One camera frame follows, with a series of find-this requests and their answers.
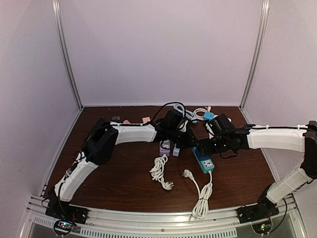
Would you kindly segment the teal blue socket box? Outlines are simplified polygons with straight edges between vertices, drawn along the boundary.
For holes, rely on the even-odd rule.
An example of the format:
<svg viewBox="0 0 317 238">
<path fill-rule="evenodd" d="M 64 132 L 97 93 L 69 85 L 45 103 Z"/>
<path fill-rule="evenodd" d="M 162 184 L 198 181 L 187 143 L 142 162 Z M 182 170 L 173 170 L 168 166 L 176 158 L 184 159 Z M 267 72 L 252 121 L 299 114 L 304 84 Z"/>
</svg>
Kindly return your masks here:
<svg viewBox="0 0 317 238">
<path fill-rule="evenodd" d="M 202 156 L 197 147 L 193 147 L 192 152 L 204 174 L 214 171 L 215 166 L 210 156 Z"/>
</svg>

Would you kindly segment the grey charger plug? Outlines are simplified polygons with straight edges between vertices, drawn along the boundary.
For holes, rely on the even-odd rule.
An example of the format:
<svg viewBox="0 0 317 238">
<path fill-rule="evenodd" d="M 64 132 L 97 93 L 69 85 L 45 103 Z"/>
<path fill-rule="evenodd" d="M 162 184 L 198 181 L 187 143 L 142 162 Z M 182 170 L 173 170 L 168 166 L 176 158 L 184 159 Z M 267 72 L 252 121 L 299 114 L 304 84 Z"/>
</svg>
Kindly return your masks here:
<svg viewBox="0 0 317 238">
<path fill-rule="evenodd" d="M 115 122 L 120 122 L 120 116 L 113 116 L 111 117 L 111 120 Z"/>
</svg>

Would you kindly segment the dark blue cube adapter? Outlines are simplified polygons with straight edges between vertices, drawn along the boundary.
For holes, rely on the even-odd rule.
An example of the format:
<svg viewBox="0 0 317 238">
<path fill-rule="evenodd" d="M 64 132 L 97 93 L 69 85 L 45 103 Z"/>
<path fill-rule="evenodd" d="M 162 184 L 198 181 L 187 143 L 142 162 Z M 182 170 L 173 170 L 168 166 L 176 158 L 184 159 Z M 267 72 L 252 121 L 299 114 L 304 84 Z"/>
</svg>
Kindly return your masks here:
<svg viewBox="0 0 317 238">
<path fill-rule="evenodd" d="M 203 160 L 208 160 L 211 158 L 210 155 L 208 155 L 205 151 L 201 151 L 198 147 L 195 150 L 195 155 L 198 160 L 203 161 Z"/>
</svg>

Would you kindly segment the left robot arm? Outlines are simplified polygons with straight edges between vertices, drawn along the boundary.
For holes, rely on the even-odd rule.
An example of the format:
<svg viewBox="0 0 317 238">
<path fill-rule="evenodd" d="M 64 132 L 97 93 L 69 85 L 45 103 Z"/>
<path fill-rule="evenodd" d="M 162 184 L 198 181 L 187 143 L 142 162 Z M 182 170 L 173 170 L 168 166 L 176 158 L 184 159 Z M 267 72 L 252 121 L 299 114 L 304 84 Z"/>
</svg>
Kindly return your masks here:
<svg viewBox="0 0 317 238">
<path fill-rule="evenodd" d="M 172 141 L 177 148 L 192 148 L 198 143 L 189 125 L 171 125 L 159 122 L 123 124 L 113 121 L 97 121 L 83 143 L 73 164 L 61 180 L 49 190 L 52 212 L 60 220 L 71 216 L 71 209 L 63 202 L 70 202 L 74 193 L 98 166 L 106 164 L 116 145 L 130 142 Z"/>
</svg>

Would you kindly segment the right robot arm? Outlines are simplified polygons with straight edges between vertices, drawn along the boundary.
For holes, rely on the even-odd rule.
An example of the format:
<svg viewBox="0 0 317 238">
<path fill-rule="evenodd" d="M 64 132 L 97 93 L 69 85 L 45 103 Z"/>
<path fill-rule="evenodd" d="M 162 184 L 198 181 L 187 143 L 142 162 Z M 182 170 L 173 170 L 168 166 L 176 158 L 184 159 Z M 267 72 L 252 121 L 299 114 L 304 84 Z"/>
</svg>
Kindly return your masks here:
<svg viewBox="0 0 317 238">
<path fill-rule="evenodd" d="M 199 147 L 215 163 L 215 191 L 227 204 L 255 202 L 254 215 L 264 219 L 273 204 L 292 192 L 300 206 L 317 202 L 317 127 L 301 126 L 236 127 L 214 122 L 213 137 L 201 127 L 195 129 Z"/>
</svg>

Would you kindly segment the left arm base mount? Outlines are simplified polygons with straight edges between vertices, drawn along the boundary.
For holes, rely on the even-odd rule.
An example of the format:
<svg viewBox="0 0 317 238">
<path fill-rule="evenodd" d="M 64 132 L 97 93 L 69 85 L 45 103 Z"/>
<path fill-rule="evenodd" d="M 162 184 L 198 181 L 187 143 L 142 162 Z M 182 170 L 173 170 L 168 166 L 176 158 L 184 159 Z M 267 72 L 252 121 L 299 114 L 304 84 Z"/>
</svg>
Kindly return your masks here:
<svg viewBox="0 0 317 238">
<path fill-rule="evenodd" d="M 70 202 L 62 201 L 58 196 L 58 191 L 52 187 L 48 192 L 48 206 L 45 214 L 60 220 L 66 220 L 77 224 L 85 224 L 88 209 L 70 205 Z"/>
</svg>

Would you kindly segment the light blue power strip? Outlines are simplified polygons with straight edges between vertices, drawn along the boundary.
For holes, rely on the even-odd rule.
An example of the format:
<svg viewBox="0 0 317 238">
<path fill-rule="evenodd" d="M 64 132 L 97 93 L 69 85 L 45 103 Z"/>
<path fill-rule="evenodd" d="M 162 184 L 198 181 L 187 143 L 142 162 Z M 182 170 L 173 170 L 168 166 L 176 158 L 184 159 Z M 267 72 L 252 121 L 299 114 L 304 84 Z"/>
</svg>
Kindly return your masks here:
<svg viewBox="0 0 317 238">
<path fill-rule="evenodd" d="M 176 146 L 174 146 L 173 152 L 172 152 L 173 157 L 179 157 L 179 154 L 180 154 L 180 148 L 177 148 Z"/>
</svg>

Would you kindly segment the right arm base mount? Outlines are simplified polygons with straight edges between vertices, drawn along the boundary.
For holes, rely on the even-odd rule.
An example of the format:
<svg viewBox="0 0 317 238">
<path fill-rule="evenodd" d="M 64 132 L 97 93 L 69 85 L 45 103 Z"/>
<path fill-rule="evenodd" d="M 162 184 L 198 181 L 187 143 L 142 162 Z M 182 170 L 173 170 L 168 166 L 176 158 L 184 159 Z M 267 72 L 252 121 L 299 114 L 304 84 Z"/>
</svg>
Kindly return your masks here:
<svg viewBox="0 0 317 238">
<path fill-rule="evenodd" d="M 242 205 L 236 210 L 240 224 L 267 219 L 279 214 L 276 203 L 269 201 L 266 194 L 267 190 L 260 195 L 255 205 Z"/>
</svg>

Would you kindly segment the pink charger plug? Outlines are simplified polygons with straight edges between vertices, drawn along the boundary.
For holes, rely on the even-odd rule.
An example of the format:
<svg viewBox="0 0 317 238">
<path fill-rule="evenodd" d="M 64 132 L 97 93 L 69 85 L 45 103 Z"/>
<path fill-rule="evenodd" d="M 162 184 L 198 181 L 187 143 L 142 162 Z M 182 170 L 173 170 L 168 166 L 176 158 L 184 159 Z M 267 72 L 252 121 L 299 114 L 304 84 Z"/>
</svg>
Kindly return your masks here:
<svg viewBox="0 0 317 238">
<path fill-rule="evenodd" d="M 150 122 L 151 121 L 151 118 L 150 117 L 143 117 L 142 118 L 142 122 L 143 123 L 148 123 L 148 122 Z"/>
</svg>

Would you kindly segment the purple power strip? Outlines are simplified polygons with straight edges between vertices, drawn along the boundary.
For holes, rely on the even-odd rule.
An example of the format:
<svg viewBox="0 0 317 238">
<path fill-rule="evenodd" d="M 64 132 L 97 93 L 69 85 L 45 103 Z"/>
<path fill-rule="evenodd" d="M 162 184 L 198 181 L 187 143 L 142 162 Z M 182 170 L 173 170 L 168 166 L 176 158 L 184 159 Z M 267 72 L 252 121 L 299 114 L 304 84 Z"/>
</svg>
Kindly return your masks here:
<svg viewBox="0 0 317 238">
<path fill-rule="evenodd" d="M 163 155 L 170 156 L 170 140 L 165 140 L 160 142 L 159 154 L 160 156 L 163 156 Z"/>
</svg>

